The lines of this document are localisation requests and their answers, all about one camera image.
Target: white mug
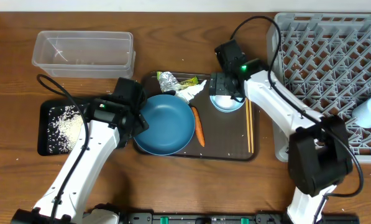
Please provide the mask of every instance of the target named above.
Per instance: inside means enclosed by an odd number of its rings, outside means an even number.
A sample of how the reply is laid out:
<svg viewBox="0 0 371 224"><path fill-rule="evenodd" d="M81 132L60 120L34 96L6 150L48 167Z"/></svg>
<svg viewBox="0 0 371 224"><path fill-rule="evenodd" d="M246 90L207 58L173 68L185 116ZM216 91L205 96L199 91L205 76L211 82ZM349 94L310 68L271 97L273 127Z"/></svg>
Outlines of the white mug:
<svg viewBox="0 0 371 224"><path fill-rule="evenodd" d="M355 124L362 128L371 128L371 98L356 107L352 117L357 118Z"/></svg>

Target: wooden tabletop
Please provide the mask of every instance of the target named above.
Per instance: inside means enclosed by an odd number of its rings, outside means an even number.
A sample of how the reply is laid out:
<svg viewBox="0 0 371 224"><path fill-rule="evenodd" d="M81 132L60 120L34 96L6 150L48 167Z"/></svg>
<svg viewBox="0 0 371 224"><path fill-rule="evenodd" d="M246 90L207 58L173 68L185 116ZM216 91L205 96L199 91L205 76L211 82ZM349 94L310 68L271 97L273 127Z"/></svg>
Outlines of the wooden tabletop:
<svg viewBox="0 0 371 224"><path fill-rule="evenodd" d="M56 178L67 156L37 154L40 105L56 98L36 81L31 63L42 30L128 31L134 35L134 79L154 70L220 71L214 48L251 13L0 12L0 223L18 208L31 210ZM266 21L237 34L246 54L267 59ZM73 95L113 91L116 80L56 78ZM155 212L255 213L285 211L294 183L274 155L272 122L260 112L260 154L252 162L223 162L144 156L131 145L115 150L104 165L87 207L111 202L123 209ZM331 198L326 213L356 213L371 223L371 166L362 166L364 191ZM356 171L336 192L357 188Z"/></svg>

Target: white background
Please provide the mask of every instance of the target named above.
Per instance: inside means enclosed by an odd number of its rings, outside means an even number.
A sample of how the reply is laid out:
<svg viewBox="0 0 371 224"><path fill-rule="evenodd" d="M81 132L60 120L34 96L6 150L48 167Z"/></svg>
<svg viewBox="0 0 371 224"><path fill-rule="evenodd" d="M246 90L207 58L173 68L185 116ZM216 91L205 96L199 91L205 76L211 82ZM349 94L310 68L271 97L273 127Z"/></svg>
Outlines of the white background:
<svg viewBox="0 0 371 224"><path fill-rule="evenodd" d="M371 0L0 0L0 11L371 12Z"/></svg>

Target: clear plastic container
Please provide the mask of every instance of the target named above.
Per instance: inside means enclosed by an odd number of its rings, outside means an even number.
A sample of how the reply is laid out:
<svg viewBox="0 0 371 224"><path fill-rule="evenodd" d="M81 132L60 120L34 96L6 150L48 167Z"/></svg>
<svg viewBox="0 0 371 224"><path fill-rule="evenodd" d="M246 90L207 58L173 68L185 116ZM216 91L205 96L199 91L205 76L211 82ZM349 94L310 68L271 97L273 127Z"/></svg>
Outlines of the clear plastic container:
<svg viewBox="0 0 371 224"><path fill-rule="evenodd" d="M51 77L130 78L134 59L129 32L42 31L32 63Z"/></svg>

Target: carrot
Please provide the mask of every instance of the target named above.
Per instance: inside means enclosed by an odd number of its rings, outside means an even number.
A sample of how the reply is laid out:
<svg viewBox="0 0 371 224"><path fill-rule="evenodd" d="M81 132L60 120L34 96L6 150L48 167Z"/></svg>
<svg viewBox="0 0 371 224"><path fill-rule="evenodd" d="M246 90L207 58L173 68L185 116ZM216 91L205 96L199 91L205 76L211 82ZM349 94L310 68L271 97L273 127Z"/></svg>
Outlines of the carrot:
<svg viewBox="0 0 371 224"><path fill-rule="evenodd" d="M200 122L198 110L195 107L191 107L193 115L195 116L195 132L196 137L198 137L198 141L202 147L204 147L204 136L202 130L202 124Z"/></svg>

